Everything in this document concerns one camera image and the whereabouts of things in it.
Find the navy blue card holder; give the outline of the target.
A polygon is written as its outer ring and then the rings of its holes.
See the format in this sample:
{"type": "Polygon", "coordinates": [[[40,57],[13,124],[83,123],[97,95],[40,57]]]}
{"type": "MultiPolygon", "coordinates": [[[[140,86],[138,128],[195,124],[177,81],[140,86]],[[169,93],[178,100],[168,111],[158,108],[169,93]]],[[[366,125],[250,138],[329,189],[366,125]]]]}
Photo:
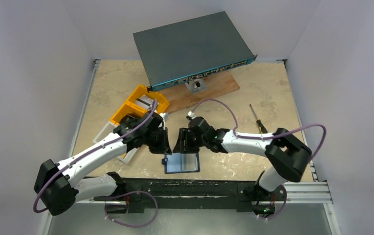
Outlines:
{"type": "Polygon", "coordinates": [[[161,161],[165,174],[200,172],[198,153],[173,153],[161,161]]]}

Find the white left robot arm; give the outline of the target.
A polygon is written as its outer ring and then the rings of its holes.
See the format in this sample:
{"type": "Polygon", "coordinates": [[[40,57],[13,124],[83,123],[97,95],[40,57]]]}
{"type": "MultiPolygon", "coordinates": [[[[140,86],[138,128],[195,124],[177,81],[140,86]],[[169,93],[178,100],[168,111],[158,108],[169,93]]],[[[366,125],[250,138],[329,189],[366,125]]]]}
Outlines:
{"type": "Polygon", "coordinates": [[[145,145],[153,154],[170,153],[165,114],[147,111],[141,118],[122,121],[102,140],[80,153],[55,163],[48,159],[39,168],[34,184],[35,213],[60,215],[75,202],[97,196],[120,200],[125,187],[116,172],[89,178],[109,160],[145,145]]]}

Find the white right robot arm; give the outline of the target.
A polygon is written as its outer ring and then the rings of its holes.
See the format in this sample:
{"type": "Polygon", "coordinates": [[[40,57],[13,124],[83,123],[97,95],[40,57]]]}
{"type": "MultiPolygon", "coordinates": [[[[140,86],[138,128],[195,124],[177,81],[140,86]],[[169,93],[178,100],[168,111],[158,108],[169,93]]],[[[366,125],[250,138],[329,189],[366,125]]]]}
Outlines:
{"type": "Polygon", "coordinates": [[[202,117],[190,120],[186,128],[180,128],[173,153],[196,154],[205,147],[214,153],[248,153],[265,157],[272,167],[261,174],[254,186],[260,199],[272,195],[280,185],[300,182],[312,151],[284,128],[274,133],[240,134],[234,130],[215,129],[202,117]]]}

